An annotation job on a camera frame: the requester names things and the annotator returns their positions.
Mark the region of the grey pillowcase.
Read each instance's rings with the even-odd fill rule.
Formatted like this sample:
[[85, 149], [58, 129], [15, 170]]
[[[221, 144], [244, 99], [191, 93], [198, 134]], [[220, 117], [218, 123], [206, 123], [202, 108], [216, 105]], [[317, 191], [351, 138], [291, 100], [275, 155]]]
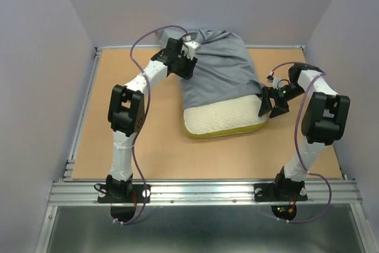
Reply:
[[184, 109], [261, 93], [255, 66], [241, 37], [208, 28], [189, 34], [200, 47], [193, 77], [179, 80]]

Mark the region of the white pillow yellow edge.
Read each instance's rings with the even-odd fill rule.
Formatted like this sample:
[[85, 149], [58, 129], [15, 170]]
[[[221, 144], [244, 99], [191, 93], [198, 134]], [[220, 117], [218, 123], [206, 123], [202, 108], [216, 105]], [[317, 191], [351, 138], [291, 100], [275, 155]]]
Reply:
[[268, 116], [258, 116], [257, 95], [219, 101], [184, 110], [187, 135], [196, 139], [254, 132], [264, 127]]

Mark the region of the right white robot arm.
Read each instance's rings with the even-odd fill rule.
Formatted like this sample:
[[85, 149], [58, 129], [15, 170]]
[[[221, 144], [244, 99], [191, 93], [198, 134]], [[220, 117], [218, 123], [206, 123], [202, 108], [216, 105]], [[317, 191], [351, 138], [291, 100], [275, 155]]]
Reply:
[[273, 119], [287, 114], [288, 102], [302, 96], [294, 136], [302, 134], [303, 140], [294, 142], [294, 156], [261, 194], [277, 200], [288, 197], [305, 200], [305, 179], [310, 168], [328, 146], [342, 138], [351, 101], [328, 85], [322, 69], [301, 62], [291, 62], [290, 66], [287, 79], [280, 79], [270, 71], [267, 80], [271, 86], [262, 88], [258, 115]]

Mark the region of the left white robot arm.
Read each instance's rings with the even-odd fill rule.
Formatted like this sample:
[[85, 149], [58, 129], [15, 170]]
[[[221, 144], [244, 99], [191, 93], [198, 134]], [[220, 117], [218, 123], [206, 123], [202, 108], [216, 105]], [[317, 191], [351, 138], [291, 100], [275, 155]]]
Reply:
[[166, 47], [153, 55], [134, 79], [112, 89], [107, 119], [113, 131], [113, 160], [105, 192], [117, 201], [125, 202], [132, 195], [132, 148], [144, 125], [144, 104], [149, 102], [152, 88], [172, 73], [182, 79], [192, 78], [199, 47], [194, 40], [169, 38]]

